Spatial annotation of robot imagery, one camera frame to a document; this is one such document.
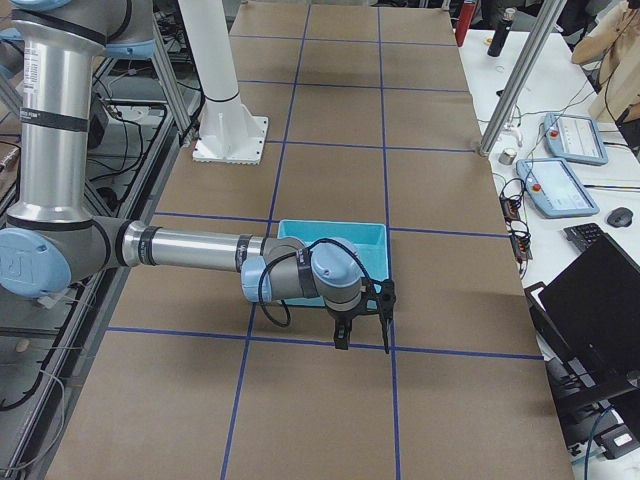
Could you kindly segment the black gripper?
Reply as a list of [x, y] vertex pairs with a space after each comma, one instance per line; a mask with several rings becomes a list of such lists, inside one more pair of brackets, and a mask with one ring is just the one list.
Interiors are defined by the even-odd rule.
[[394, 281], [361, 279], [358, 287], [358, 291], [346, 302], [339, 303], [337, 300], [324, 298], [324, 304], [330, 311], [347, 316], [334, 319], [334, 347], [338, 350], [349, 349], [353, 318], [377, 315], [381, 324], [383, 348], [385, 353], [389, 354], [390, 327], [393, 323], [396, 303]]

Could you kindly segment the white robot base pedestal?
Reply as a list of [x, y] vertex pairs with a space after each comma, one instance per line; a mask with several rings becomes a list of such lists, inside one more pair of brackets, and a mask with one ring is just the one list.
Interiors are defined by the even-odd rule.
[[193, 159], [258, 164], [269, 119], [241, 99], [223, 3], [187, 0], [179, 8], [205, 97]]

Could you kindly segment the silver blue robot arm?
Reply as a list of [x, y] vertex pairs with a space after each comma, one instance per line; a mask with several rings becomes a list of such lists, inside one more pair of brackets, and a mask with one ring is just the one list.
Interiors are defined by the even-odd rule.
[[357, 317], [374, 315], [389, 331], [394, 283], [372, 278], [347, 239], [305, 244], [151, 226], [122, 218], [123, 197], [87, 175], [97, 57], [149, 60], [166, 97], [180, 96], [151, 2], [16, 1], [12, 21], [24, 67], [19, 187], [1, 231], [6, 290], [38, 298], [138, 265], [233, 271], [246, 299], [261, 307], [320, 299], [333, 318], [337, 349], [349, 347]]

